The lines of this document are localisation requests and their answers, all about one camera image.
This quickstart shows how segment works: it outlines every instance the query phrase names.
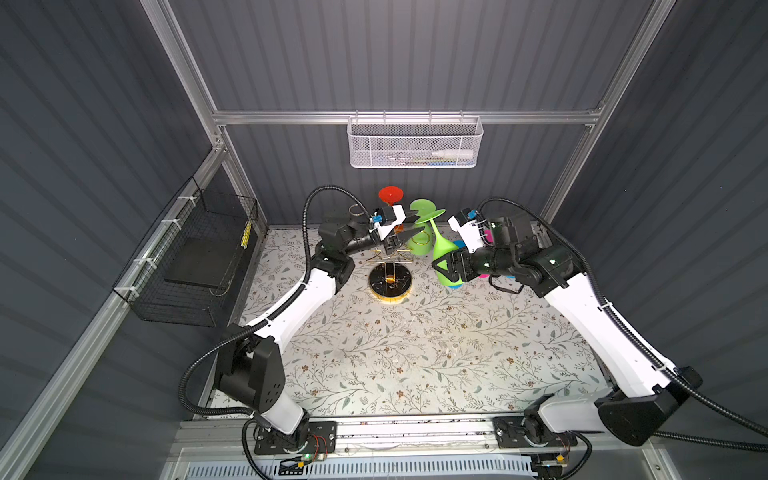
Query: black cable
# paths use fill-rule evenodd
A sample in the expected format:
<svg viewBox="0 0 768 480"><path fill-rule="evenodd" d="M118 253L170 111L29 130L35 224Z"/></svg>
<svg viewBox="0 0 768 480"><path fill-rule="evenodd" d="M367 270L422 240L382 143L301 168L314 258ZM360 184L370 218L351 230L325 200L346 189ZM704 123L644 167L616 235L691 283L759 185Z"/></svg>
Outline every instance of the black cable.
<svg viewBox="0 0 768 480"><path fill-rule="evenodd" d="M568 241L567 238L565 238L560 232L558 232L552 225L549 224L546 220L541 218L537 213L535 213L533 210L527 208L524 205L518 204L517 202L513 202L512 200L508 200L506 198L500 198L500 197L492 197L487 198L483 200L480 203L480 206L478 207L478 212L482 212L482 208L488 203L492 201L501 201L506 202L508 204L514 205L515 207L523 210L528 215L531 215L533 218L538 220L539 223L544 225L544 227L549 230L552 235L555 236L560 242L566 246L571 252L574 253L574 255L578 258L581 265L584 267L584 272L587 274L587 278L589 279L589 283L592 287L592 292L594 292L594 297L600 303L601 305L604 305L603 311L606 315L608 315L608 318L611 319L611 322L614 323L614 325L621 331L622 334L632 343L632 345L640 350L640 352L645 356L645 358L650 361L650 363L656 368L659 369L671 382L675 383L679 387L681 387L683 390L685 390L686 393L688 393L689 396L695 398L697 401L701 402L706 407L714 410L715 412L721 414L722 416L726 417L727 419L730 419L739 425L742 425L744 427L747 427L748 429L760 433L762 436L768 437L768 428L766 428L763 425L760 425L759 423L753 422L752 420L747 419L746 417L743 417L739 415L738 413L732 412L729 409L725 408L724 406L718 404L717 402L714 402L712 399L708 399L706 396L699 393L696 389L688 385L688 382L686 382L684 379L680 378L675 372L671 372L666 365L664 365L663 362L661 362L653 352L651 352L650 349L648 349L644 343L642 343L633 333L632 331L627 327L627 325L621 321L618 314L614 311L613 307L609 304L607 304L607 300L605 299L605 295L600 290L600 286L598 285L597 277L594 274L594 270L592 269L592 266L587 261L587 258L576 248L576 246Z"/></svg>
<svg viewBox="0 0 768 480"><path fill-rule="evenodd" d="M706 437L697 437L695 435L685 435L675 432L655 432L654 437L662 439L681 440L682 442L697 443L699 445L708 445L711 447L722 447L724 449L747 450L748 452L768 453L768 445L763 443L733 442L731 440L708 439Z"/></svg>
<svg viewBox="0 0 768 480"><path fill-rule="evenodd" d="M288 308L290 304L293 303L293 301L296 300L296 298L298 298L299 295L304 291L304 289L306 288L306 285L310 281L310 274L311 274L310 260L312 258L312 254L310 252L310 237L306 227L306 218L309 215L310 203L312 203L312 199L315 197L315 195L317 195L319 192L324 190L336 190L336 191L342 192L343 194L346 194L347 196L352 198L355 202L357 202L358 205L360 205L360 208L362 209L363 213L366 215L366 218L369 219L371 217L370 213L368 212L368 209L366 209L366 207L362 204L362 202L358 200L357 197L351 192L349 192L347 189L337 187L336 185L322 185L310 192L310 194L306 198L306 201L304 202L304 210L301 216L301 235L304 241L304 265L305 265L304 278L302 280L302 283L299 285L299 288L297 288L296 291L294 291L293 294L291 294L291 296L288 297L285 302L281 303L280 306L278 306L272 313L270 313L266 319L258 322L256 325L249 326L242 332L236 335L233 335L228 339L222 340L214 348L205 352L203 356L195 360L192 363L192 365L190 365L187 368L187 370L181 376L181 380L179 380L179 389L178 389L179 403L185 409L189 410L190 412L196 415L233 415L233 414L251 415L253 413L253 410L247 407L226 407L223 409L208 409L205 407L201 407L199 405L195 405L187 398L187 384L189 383L190 378L192 377L192 374L194 373L195 369L198 366L200 366L200 364L209 355L211 355L212 353L215 353L221 347L229 343L236 342L237 340L243 339L247 336L250 336L254 332L256 332L258 329L262 329L263 327L267 326L269 324L269 321L276 319L277 316L280 315L283 311L285 311L285 309Z"/></svg>
<svg viewBox="0 0 768 480"><path fill-rule="evenodd" d="M587 463L587 460L589 460L589 457L592 455L592 443L582 435L580 432L570 432L574 435L576 435L578 438L581 439L582 442L587 446L587 451L584 452L584 456L581 457L581 459L578 461L575 467L573 467L568 473L565 475L557 478L557 480L567 480L568 478L576 475L576 473L581 470L581 467L584 466L585 463Z"/></svg>
<svg viewBox="0 0 768 480"><path fill-rule="evenodd" d="M272 480L264 472L261 471L261 468L256 465L256 462L253 461L253 455L251 455L250 450L248 449L248 426L251 423L258 423L254 419L249 419L243 424L243 429L240 430L240 441L243 444L243 453L245 453L245 458L248 461L248 465L256 472L256 475L261 478L261 480Z"/></svg>

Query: white mesh basket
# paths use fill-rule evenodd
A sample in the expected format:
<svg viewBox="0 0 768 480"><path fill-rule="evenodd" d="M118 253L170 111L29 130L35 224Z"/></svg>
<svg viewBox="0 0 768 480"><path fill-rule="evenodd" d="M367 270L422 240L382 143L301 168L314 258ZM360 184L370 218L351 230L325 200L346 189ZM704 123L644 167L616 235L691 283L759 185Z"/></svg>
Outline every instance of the white mesh basket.
<svg viewBox="0 0 768 480"><path fill-rule="evenodd" d="M349 163L354 168L472 168L480 117L382 114L350 117Z"/></svg>

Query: black mounting plate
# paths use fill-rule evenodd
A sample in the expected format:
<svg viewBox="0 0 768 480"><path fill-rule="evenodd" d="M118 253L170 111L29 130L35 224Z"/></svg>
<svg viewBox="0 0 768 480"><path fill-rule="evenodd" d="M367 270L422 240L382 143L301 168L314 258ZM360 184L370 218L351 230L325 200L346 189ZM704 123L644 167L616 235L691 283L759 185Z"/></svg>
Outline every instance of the black mounting plate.
<svg viewBox="0 0 768 480"><path fill-rule="evenodd" d="M268 432L265 429L259 429L253 453L255 455L314 453L315 437L312 435L317 435L321 438L319 441L319 453L326 453L326 443L328 444L327 453L333 453L336 450L336 422L309 422L309 429L310 432L306 437L306 444L300 452L285 452L278 446L278 441L275 439L275 430Z"/></svg>
<svg viewBox="0 0 768 480"><path fill-rule="evenodd" d="M521 423L524 417L495 417L493 419L494 435L496 435L496 442L500 449L529 449L535 447L525 438L525 429L523 429ZM560 433L560 438L565 442L565 445L571 443L571 447L578 445L578 438L576 435L570 432ZM540 445L541 447L562 447L563 442L556 435L553 435L552 440L547 442L546 445Z"/></svg>

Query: floral patterned surface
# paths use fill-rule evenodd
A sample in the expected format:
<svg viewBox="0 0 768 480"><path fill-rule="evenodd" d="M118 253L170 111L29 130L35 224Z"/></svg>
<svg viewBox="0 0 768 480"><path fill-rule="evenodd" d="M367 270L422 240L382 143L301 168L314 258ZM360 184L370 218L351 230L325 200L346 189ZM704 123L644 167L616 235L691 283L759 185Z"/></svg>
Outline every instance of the floral patterned surface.
<svg viewBox="0 0 768 480"><path fill-rule="evenodd" d="M312 245L318 240L310 233ZM371 256L355 256L349 282L283 356L286 392L313 415L520 410L544 394L605 387L589 345L530 289L502 293L481 279L449 289L438 283L430 257L417 257L406 265L410 294L382 303L367 285ZM271 230L240 323L279 299L303 264L301 231ZM237 402L214 391L210 405Z"/></svg>

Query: wire basket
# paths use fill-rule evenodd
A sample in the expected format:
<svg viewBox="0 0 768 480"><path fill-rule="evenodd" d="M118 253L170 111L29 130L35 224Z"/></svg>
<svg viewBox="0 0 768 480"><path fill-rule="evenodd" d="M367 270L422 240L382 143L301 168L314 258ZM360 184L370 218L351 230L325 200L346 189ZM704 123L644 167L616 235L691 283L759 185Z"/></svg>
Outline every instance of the wire basket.
<svg viewBox="0 0 768 480"><path fill-rule="evenodd" d="M164 220L168 225L150 256L142 260L133 285L114 291L142 320L193 326L226 323L250 260L243 253L253 251L241 245L246 228L255 227L257 211L253 198L198 190L177 218ZM186 263L199 273L200 265L188 260L196 260L200 251L209 255L205 265L211 268L202 270L210 279L186 280L184 275L190 274L179 273L179 265Z"/></svg>
<svg viewBox="0 0 768 480"><path fill-rule="evenodd" d="M472 168L482 123L463 115L350 117L349 163L354 168Z"/></svg>

